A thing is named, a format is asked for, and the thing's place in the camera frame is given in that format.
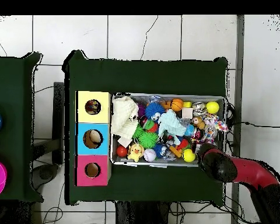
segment green spiky ball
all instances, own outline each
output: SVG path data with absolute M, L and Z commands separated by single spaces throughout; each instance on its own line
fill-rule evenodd
M 133 134 L 133 138 L 139 138 L 144 133 L 142 127 L 138 124 L 135 133 Z
M 153 132 L 144 132 L 138 139 L 139 139 L 139 143 L 145 149 L 151 149 L 156 145 L 156 141 L 158 140 L 158 135 Z

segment white ball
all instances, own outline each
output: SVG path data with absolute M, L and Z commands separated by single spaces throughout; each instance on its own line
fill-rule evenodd
M 153 149 L 145 149 L 144 151 L 144 159 L 147 162 L 152 162 L 156 159 L 156 152 Z
M 90 140 L 92 142 L 98 142 L 98 143 L 101 143 L 101 140 L 100 140 L 100 134 L 94 129 L 91 130 L 90 134 Z

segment orange ball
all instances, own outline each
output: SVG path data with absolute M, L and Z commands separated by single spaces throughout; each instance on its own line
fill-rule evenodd
M 181 99 L 173 99 L 171 102 L 171 109 L 173 111 L 181 111 L 184 106 L 184 102 Z

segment plastic bin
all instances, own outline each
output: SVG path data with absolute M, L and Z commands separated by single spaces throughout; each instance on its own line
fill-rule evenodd
M 113 99 L 129 96 L 132 98 L 136 103 L 142 103 L 146 105 L 148 99 L 151 99 L 152 96 L 159 96 L 165 101 L 172 100 L 174 98 L 182 99 L 185 102 L 218 102 L 219 104 L 219 111 L 216 115 L 219 116 L 220 120 L 225 121 L 227 116 L 226 111 L 226 99 L 221 96 L 196 96 L 196 95 L 176 95 L 176 94 L 140 94 L 140 93 L 116 93 L 112 95 Z M 153 162 L 147 162 L 144 158 L 140 158 L 139 162 L 134 162 L 133 160 L 128 160 L 126 158 L 118 157 L 116 154 L 116 149 L 119 146 L 117 140 L 119 139 L 118 136 L 111 134 L 111 142 L 110 142 L 110 160 L 115 165 L 127 165 L 127 166 L 156 166 L 156 167 L 167 167 L 167 166 L 185 166 L 185 167 L 198 167 L 198 160 L 197 158 L 193 162 L 185 162 L 182 158 L 177 158 L 174 161 L 167 161 L 164 159 L 156 159 Z M 225 134 L 221 131 L 218 131 L 218 135 L 215 138 L 215 143 L 217 144 L 218 148 L 222 151 L 225 151 Z

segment teddy bear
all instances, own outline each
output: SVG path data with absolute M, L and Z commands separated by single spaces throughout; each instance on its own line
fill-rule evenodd
M 194 126 L 198 127 L 199 129 L 203 130 L 205 127 L 205 123 L 203 122 L 200 116 L 196 116 L 192 119 L 192 123 Z

